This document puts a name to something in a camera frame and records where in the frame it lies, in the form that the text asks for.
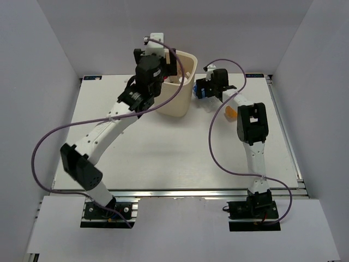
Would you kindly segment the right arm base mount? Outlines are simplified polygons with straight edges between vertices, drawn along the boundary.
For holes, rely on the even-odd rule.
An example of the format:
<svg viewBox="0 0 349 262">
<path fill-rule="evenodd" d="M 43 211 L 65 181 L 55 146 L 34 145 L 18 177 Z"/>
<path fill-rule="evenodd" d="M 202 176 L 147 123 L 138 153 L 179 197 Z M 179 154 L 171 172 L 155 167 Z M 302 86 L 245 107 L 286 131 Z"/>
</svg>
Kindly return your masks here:
<svg viewBox="0 0 349 262">
<path fill-rule="evenodd" d="M 270 207 L 253 214 L 246 201 L 230 201 L 222 208 L 228 213 L 228 225 L 230 232 L 268 232 L 280 231 L 280 223 L 270 225 L 279 219 L 279 213 L 275 201 Z"/>
</svg>

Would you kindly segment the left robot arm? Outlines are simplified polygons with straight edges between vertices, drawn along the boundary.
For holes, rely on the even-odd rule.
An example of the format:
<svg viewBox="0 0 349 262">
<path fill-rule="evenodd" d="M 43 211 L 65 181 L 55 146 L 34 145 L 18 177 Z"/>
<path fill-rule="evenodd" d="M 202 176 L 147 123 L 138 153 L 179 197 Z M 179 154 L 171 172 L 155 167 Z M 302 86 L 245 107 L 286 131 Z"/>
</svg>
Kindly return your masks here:
<svg viewBox="0 0 349 262">
<path fill-rule="evenodd" d="M 107 114 L 107 120 L 73 145 L 65 143 L 60 149 L 64 171 L 97 203 L 96 210 L 104 218 L 114 214 L 116 200 L 104 185 L 97 162 L 113 141 L 154 104 L 164 78 L 177 74 L 175 56 L 163 47 L 136 49 L 134 57 L 135 75 Z"/>
</svg>

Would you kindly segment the blue label bottle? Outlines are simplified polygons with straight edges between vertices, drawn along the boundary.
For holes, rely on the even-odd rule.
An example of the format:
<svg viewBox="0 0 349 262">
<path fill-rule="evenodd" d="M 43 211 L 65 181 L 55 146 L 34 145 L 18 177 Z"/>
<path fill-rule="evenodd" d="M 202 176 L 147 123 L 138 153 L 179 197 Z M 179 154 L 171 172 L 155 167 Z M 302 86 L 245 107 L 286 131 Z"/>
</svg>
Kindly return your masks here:
<svg viewBox="0 0 349 262">
<path fill-rule="evenodd" d="M 216 112 L 217 108 L 218 108 L 218 101 L 215 97 L 205 97 L 205 92 L 202 89 L 201 90 L 201 96 L 202 98 L 199 98 L 196 94 L 196 91 L 198 90 L 197 88 L 197 84 L 194 84 L 193 87 L 193 95 L 195 97 L 195 105 L 198 108 L 203 109 L 205 112 L 207 113 L 211 113 L 211 112 Z"/>
</svg>

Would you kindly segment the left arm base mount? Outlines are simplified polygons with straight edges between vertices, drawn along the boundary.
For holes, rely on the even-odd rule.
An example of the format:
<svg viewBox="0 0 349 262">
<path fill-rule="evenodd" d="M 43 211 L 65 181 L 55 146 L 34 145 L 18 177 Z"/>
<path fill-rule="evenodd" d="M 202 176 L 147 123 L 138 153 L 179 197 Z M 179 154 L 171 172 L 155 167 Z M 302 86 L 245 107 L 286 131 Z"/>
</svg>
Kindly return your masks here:
<svg viewBox="0 0 349 262">
<path fill-rule="evenodd" d="M 116 198 L 109 209 L 99 207 L 91 200 L 83 206 L 81 228 L 90 229 L 131 229 L 136 221 L 139 199 Z"/>
</svg>

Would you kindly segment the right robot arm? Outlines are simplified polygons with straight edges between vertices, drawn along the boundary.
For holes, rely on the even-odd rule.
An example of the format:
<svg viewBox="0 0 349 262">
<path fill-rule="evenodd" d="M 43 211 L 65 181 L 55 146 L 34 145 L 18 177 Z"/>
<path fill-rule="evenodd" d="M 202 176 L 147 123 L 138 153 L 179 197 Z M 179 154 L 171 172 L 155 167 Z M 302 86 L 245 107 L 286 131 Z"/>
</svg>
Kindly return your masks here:
<svg viewBox="0 0 349 262">
<path fill-rule="evenodd" d="M 260 217 L 272 204 L 264 160 L 264 146 L 269 133 L 266 107 L 263 103 L 248 100 L 230 85 L 226 69 L 210 64 L 204 70 L 206 77 L 196 81 L 195 94 L 199 99 L 216 97 L 226 102 L 235 113 L 237 136 L 245 149 L 248 173 L 261 176 L 255 178 L 248 188 L 246 210 L 250 216 Z"/>
</svg>

